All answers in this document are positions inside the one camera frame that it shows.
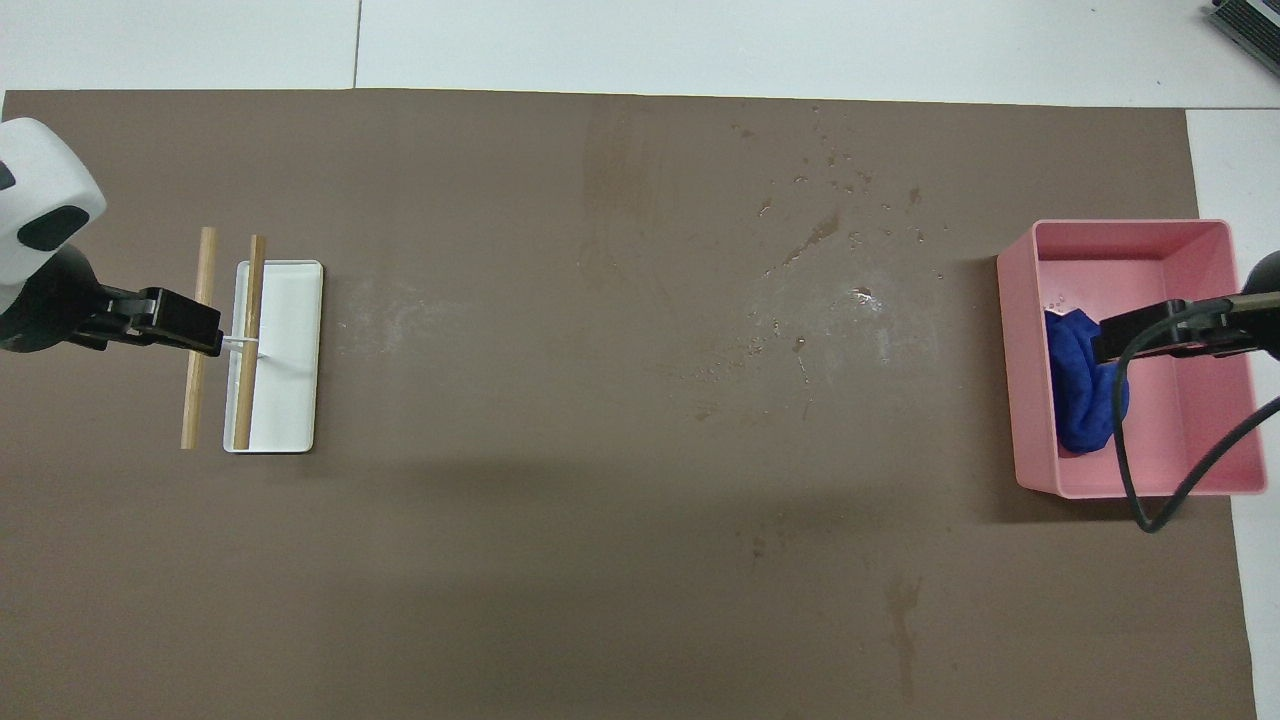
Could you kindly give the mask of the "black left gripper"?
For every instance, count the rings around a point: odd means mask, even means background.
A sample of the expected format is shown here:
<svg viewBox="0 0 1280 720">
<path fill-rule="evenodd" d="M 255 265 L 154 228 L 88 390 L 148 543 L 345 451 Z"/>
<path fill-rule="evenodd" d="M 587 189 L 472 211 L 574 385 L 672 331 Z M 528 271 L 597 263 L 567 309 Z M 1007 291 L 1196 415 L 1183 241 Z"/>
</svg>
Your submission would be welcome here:
<svg viewBox="0 0 1280 720">
<path fill-rule="evenodd" d="M 106 348 L 111 342 L 151 345 L 133 320 L 150 314 L 150 334 L 160 345 L 219 357 L 221 313 L 172 290 L 102 288 L 90 260 L 76 246 L 56 251 L 18 291 L 1 315 L 1 347 L 33 354 L 59 343 Z"/>
</svg>

